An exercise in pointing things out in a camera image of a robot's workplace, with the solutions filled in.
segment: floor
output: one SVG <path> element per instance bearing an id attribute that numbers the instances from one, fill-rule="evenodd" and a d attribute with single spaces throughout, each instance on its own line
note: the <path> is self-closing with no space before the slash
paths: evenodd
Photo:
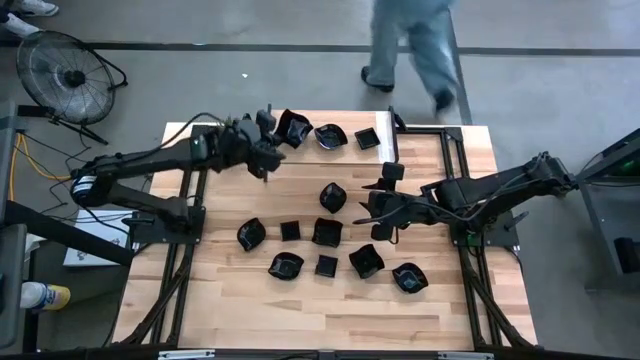
<path id="1" fill-rule="evenodd" d="M 118 92 L 110 116 L 93 127 L 111 145 L 89 144 L 93 149 L 85 158 L 155 146 L 166 122 L 185 121 L 201 111 L 240 115 L 268 103 L 337 110 L 393 105 L 412 123 L 472 120 L 488 125 L 501 169 L 547 150 L 578 172 L 594 153 L 639 124 L 637 0 L 459 0 L 453 26 L 467 101 L 462 99 L 460 111 L 440 120 L 426 115 L 431 103 L 406 54 L 400 57 L 392 95 L 360 83 L 358 72 L 367 62 L 370 0 L 53 1 L 61 13 L 33 23 L 102 46 L 117 42 L 116 47 L 132 49 L 100 51 L 127 72 L 130 86 Z M 131 43 L 208 46 L 201 51 L 148 51 L 133 50 Z M 31 103 L 15 74 L 13 48 L 0 48 L 0 78 L 0 99 Z M 42 120 L 30 120 L 30 131 L 67 152 L 82 149 L 76 135 Z M 64 156 L 36 145 L 31 150 L 52 172 L 66 171 Z M 41 210 L 57 203 L 48 193 L 52 183 L 38 178 L 26 162 L 20 161 L 17 176 L 19 202 Z M 132 179 L 131 184 L 142 186 L 143 180 Z M 60 187 L 54 191 L 68 200 Z M 52 213 L 73 210 L 68 205 Z M 522 211 L 530 213 L 518 233 L 540 344 L 637 357 L 640 298 L 584 291 L 601 269 L 580 194 L 564 201 L 534 199 L 516 209 Z M 101 345 L 126 273 L 118 268 L 58 269 L 49 264 L 59 264 L 64 249 L 46 247 L 50 255 L 38 264 L 38 275 L 69 284 L 79 295 L 65 311 L 43 319 L 39 346 Z"/>

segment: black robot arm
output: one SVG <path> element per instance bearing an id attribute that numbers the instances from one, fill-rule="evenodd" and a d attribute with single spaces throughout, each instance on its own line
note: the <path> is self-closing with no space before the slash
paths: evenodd
<path id="1" fill-rule="evenodd" d="M 269 133 L 275 118 L 258 112 L 256 122 L 245 115 L 206 132 L 179 140 L 174 145 L 150 151 L 101 156 L 72 172 L 71 196 L 83 207 L 115 204 L 158 216 L 171 227 L 183 228 L 189 223 L 185 198 L 159 198 L 117 183 L 125 179 L 167 170 L 206 170 L 221 172 L 246 163 L 257 178 L 275 171 L 285 156 L 276 150 Z"/>
<path id="2" fill-rule="evenodd" d="M 422 186 L 421 195 L 395 191 L 395 182 L 402 180 L 403 172 L 400 164 L 384 165 L 383 178 L 365 187 L 374 189 L 366 204 L 371 218 L 355 224 L 375 222 L 404 229 L 412 223 L 446 223 L 479 232 L 500 214 L 534 196 L 563 196 L 577 189 L 574 176 L 547 152 L 522 166 L 483 178 L 462 177 Z"/>

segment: black floor stripe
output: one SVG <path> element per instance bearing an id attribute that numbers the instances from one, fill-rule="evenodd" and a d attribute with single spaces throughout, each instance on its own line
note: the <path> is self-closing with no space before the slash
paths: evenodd
<path id="1" fill-rule="evenodd" d="M 451 18 L 451 12 L 449 12 L 449 47 L 451 48 L 451 55 L 453 57 L 453 63 L 456 67 L 456 75 L 458 76 L 458 108 L 460 109 L 460 119 L 462 125 L 473 125 L 471 119 L 471 107 L 469 106 L 469 98 L 467 97 L 467 88 L 464 85 L 464 74 L 462 73 L 462 65 L 460 64 L 460 51 L 458 48 L 458 40 L 456 39 L 456 31 L 453 27 L 453 19 Z"/>
<path id="2" fill-rule="evenodd" d="M 96 50 L 147 50 L 147 51 L 228 51 L 228 52 L 326 52 L 368 53 L 368 45 L 276 45 L 276 44 L 189 44 L 143 43 L 119 41 L 88 42 Z M 0 40 L 0 47 L 18 47 L 19 40 Z M 407 46 L 401 53 L 409 53 Z M 499 48 L 458 47 L 460 56 L 563 56 L 563 57 L 640 57 L 640 49 L 562 49 L 562 48 Z"/>
<path id="3" fill-rule="evenodd" d="M 562 56 L 562 57 L 640 57 L 640 49 L 561 49 L 461 47 L 460 55 L 484 56 Z"/>

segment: shoe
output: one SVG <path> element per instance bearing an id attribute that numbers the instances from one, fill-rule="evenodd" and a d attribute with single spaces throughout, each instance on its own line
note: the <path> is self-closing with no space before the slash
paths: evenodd
<path id="1" fill-rule="evenodd" d="M 450 90 L 442 90 L 437 92 L 433 96 L 433 100 L 436 102 L 436 116 L 440 115 L 445 110 L 448 110 L 456 97 Z"/>
<path id="2" fill-rule="evenodd" d="M 9 21 L 2 24 L 2 26 L 4 26 L 5 29 L 11 31 L 12 33 L 20 36 L 21 38 L 25 38 L 33 33 L 40 31 L 39 28 L 27 24 L 26 22 L 20 20 L 17 16 L 13 14 L 8 15 Z"/>
<path id="3" fill-rule="evenodd" d="M 369 84 L 367 82 L 367 78 L 369 77 L 369 67 L 365 66 L 362 68 L 362 70 L 360 71 L 360 79 L 362 79 L 362 81 L 364 81 L 367 85 L 371 86 L 372 88 L 376 88 L 382 92 L 386 92 L 386 93 L 390 93 L 393 91 L 393 88 L 395 87 L 394 85 L 373 85 L 373 84 Z"/>
<path id="4" fill-rule="evenodd" d="M 20 0 L 20 12 L 24 16 L 53 16 L 60 8 L 42 0 Z"/>

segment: wooden table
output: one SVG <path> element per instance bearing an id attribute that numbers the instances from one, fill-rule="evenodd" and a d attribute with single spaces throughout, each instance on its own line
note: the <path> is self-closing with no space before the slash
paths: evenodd
<path id="1" fill-rule="evenodd" d="M 302 113 L 315 126 L 331 122 L 343 127 L 347 134 L 367 127 L 384 134 L 381 129 L 391 126 L 387 112 Z M 165 139 L 181 126 L 168 124 Z M 488 129 L 466 126 L 462 131 L 472 177 L 495 172 Z M 381 136 L 380 147 L 392 149 L 389 141 L 390 137 Z M 353 220 L 368 215 L 358 204 L 366 201 L 368 194 L 361 187 L 376 182 L 381 175 L 381 162 L 387 156 L 393 157 L 393 152 L 389 155 L 382 151 L 380 155 L 373 149 L 363 155 L 359 149 L 350 147 L 339 154 L 339 161 L 333 161 L 336 154 L 314 148 L 315 142 L 311 135 L 296 153 L 286 149 L 288 145 L 282 145 L 289 158 L 270 174 L 267 184 L 252 177 L 246 166 L 209 174 L 205 235 L 196 248 L 180 346 L 472 349 L 460 263 L 447 227 L 412 225 L 400 233 L 400 243 L 394 246 L 371 240 L 370 226 L 351 225 Z M 405 180 L 398 183 L 398 191 L 417 194 L 421 185 L 444 177 L 436 137 L 402 135 L 398 146 L 400 162 L 406 166 Z M 158 196 L 176 195 L 181 178 L 178 171 L 156 174 L 151 191 Z M 320 206 L 318 196 L 333 181 L 346 189 L 348 200 L 332 216 Z M 253 217 L 265 225 L 267 238 L 252 252 L 245 253 L 236 232 Z M 342 243 L 337 249 L 310 241 L 318 217 L 344 224 Z M 279 224 L 292 220 L 300 221 L 303 240 L 282 242 Z M 348 254 L 372 243 L 386 268 L 360 280 Z M 305 260 L 300 276 L 294 281 L 280 281 L 267 273 L 273 257 L 282 251 L 293 252 Z M 114 341 L 127 336 L 156 300 L 166 252 L 166 245 L 153 245 L 134 259 Z M 314 274 L 319 254 L 339 258 L 334 279 Z M 496 302 L 522 335 L 536 342 L 518 263 L 502 249 L 487 249 L 487 261 Z M 391 270 L 405 262 L 413 262 L 425 272 L 430 282 L 428 288 L 413 295 L 399 290 Z M 486 313 L 482 305 L 479 308 L 483 334 L 489 339 Z"/>

